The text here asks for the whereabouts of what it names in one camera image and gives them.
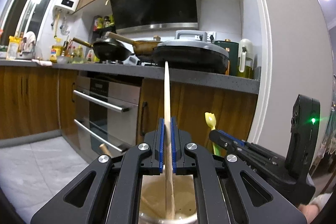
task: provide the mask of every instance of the wok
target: wok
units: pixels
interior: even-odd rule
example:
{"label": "wok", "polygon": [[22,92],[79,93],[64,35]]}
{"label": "wok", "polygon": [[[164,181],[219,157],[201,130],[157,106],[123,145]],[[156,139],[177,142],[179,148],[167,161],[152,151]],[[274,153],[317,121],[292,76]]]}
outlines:
{"label": "wok", "polygon": [[93,51],[100,61],[124,61],[132,54],[132,52],[128,50],[121,42],[115,39],[100,39],[93,45],[90,45],[88,42],[82,41],[75,37],[72,40],[81,45],[93,47]]}
{"label": "wok", "polygon": [[131,44],[133,46],[133,50],[137,58],[140,59],[142,62],[150,62],[152,61],[152,53],[153,50],[157,47],[160,43],[158,41],[153,40],[132,40],[116,33],[106,32],[106,36],[125,42],[127,44]]}

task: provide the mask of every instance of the blue gripper pad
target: blue gripper pad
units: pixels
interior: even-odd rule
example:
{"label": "blue gripper pad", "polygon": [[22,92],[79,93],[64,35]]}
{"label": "blue gripper pad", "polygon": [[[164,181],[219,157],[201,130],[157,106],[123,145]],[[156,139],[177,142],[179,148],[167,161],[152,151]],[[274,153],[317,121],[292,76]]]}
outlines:
{"label": "blue gripper pad", "polygon": [[160,149],[159,149],[159,169],[160,173],[163,172],[163,142],[164,142],[164,135],[165,135],[165,120],[161,119],[161,124],[157,129],[157,133],[160,136]]}
{"label": "blue gripper pad", "polygon": [[237,143],[239,143],[241,146],[245,146],[245,142],[243,142],[242,140],[239,140],[233,136],[231,136],[230,134],[224,132],[223,130],[217,130],[218,132],[220,132],[221,134],[223,134],[224,136],[230,138],[233,141],[236,141]]}
{"label": "blue gripper pad", "polygon": [[176,173],[176,145],[175,145],[175,130],[174,130],[174,118],[170,119],[171,128],[171,158],[173,165],[173,173]]}

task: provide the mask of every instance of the green pot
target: green pot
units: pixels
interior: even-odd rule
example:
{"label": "green pot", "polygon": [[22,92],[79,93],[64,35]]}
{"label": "green pot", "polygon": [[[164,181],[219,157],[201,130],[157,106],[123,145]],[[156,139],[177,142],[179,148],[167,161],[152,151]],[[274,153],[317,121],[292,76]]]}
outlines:
{"label": "green pot", "polygon": [[214,44],[224,48],[229,53],[229,61],[230,61],[229,75],[237,76],[239,43],[217,40],[214,42]]}

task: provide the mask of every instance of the gray countertop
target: gray countertop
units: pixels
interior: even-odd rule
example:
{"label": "gray countertop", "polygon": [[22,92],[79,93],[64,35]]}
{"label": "gray countertop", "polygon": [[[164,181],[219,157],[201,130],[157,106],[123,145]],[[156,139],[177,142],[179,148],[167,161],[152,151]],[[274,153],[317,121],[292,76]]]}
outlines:
{"label": "gray countertop", "polygon": [[[40,65],[31,61],[7,60],[0,60],[0,66],[41,67]],[[52,67],[58,69],[96,71],[116,75],[130,75],[150,79],[164,79],[164,68],[161,67],[94,63],[53,64]],[[236,90],[253,94],[259,93],[260,81],[253,79],[183,69],[169,69],[169,76],[170,80],[173,82],[210,86],[213,88]]]}

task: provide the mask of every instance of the wooden pan handle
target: wooden pan handle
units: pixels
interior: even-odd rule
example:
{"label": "wooden pan handle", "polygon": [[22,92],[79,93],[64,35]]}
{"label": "wooden pan handle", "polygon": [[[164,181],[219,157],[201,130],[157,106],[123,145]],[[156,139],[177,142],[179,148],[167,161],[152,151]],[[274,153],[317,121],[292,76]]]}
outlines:
{"label": "wooden pan handle", "polygon": [[102,144],[99,146],[99,148],[100,148],[100,150],[103,152],[103,154],[109,155],[109,156],[112,158],[112,154],[111,154],[111,152],[107,149],[106,144],[102,143]]}
{"label": "wooden pan handle", "polygon": [[90,43],[88,43],[86,41],[83,41],[83,40],[80,40],[80,39],[75,38],[75,37],[72,39],[72,41],[76,42],[76,43],[78,43],[78,44],[80,44],[82,46],[85,46],[85,47],[89,47],[89,48],[93,47]]}
{"label": "wooden pan handle", "polygon": [[134,46],[134,44],[135,44],[134,40],[126,38],[126,37],[122,37],[121,35],[118,35],[114,32],[106,32],[106,36],[109,37],[109,38],[119,40],[121,42],[125,42],[127,44],[131,44],[132,46]]}

